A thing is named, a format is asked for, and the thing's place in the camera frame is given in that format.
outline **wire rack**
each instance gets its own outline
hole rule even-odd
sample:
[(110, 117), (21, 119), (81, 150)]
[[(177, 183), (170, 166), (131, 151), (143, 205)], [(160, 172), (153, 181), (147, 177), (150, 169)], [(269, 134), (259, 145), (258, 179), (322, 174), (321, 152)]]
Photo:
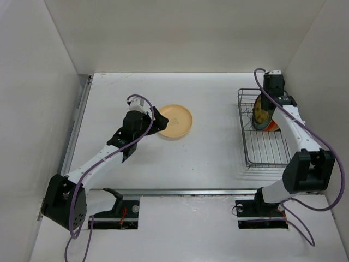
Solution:
[(248, 168), (285, 168), (290, 161), (290, 153), (281, 131), (257, 131), (252, 126), (252, 109), (261, 93), (259, 89), (240, 89), (238, 106), (244, 154)]

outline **wooden plate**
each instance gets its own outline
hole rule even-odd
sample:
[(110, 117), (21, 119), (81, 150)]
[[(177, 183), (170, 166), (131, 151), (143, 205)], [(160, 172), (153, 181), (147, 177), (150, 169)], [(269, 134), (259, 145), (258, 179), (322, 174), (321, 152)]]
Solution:
[(166, 129), (159, 132), (161, 135), (178, 138), (189, 132), (192, 126), (192, 115), (187, 108), (181, 105), (167, 105), (159, 112), (169, 119)]

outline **wall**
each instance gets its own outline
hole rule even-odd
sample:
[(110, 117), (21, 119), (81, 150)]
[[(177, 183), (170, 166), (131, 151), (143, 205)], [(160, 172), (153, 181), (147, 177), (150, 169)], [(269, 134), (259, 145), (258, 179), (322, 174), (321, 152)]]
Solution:
[(45, 0), (77, 71), (285, 69), (324, 0)]
[(79, 90), (43, 0), (0, 1), (0, 254), (25, 261)]
[[(349, 170), (349, 1), (327, 0), (286, 69), (287, 90), (300, 113), (338, 151)], [(339, 191), (336, 167), (326, 194), (332, 202)], [(347, 218), (349, 190), (334, 209), (336, 224), (349, 252)]]

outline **black wire dish rack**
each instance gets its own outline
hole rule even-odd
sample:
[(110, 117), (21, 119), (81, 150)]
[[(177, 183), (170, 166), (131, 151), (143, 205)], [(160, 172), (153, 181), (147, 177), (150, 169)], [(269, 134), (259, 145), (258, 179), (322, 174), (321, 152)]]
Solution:
[(290, 153), (281, 131), (257, 131), (252, 126), (252, 109), (261, 91), (242, 88), (238, 91), (238, 106), (248, 168), (285, 168)]

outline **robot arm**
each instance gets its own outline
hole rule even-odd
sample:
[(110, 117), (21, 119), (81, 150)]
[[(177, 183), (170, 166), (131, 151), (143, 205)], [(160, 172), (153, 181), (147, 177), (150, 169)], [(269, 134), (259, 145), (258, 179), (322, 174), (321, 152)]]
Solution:
[[(284, 110), (305, 124), (294, 99), (284, 95), (284, 78), (280, 70), (265, 73), (263, 88)], [(286, 139), (292, 159), (285, 168), (281, 180), (257, 191), (256, 208), (272, 209), (297, 194), (326, 190), (335, 163), (331, 151), (323, 150), (306, 130), (264, 95), (262, 95), (262, 109), (272, 112), (273, 120)]]
[[(100, 191), (90, 192), (90, 189), (96, 182), (110, 174), (111, 170), (118, 164), (123, 163), (135, 152), (137, 148), (136, 142), (115, 153), (119, 148), (137, 140), (146, 132), (151, 123), (151, 115), (145, 110), (145, 101), (143, 99), (135, 97), (128, 104), (130, 111), (127, 112), (123, 120), (123, 126), (116, 131), (98, 154), (83, 166), (65, 176), (57, 174), (50, 179), (41, 208), (44, 216), (49, 217), (69, 230), (69, 210), (73, 199), (73, 192), (76, 189), (78, 181), (86, 172), (88, 174), (83, 178), (82, 185), (79, 187), (77, 193), (73, 229), (79, 227), (87, 216), (102, 211), (117, 209), (120, 206), (122, 195), (116, 191), (104, 188)], [(153, 107), (153, 112), (155, 120), (147, 135), (164, 130), (169, 122), (155, 107)]]

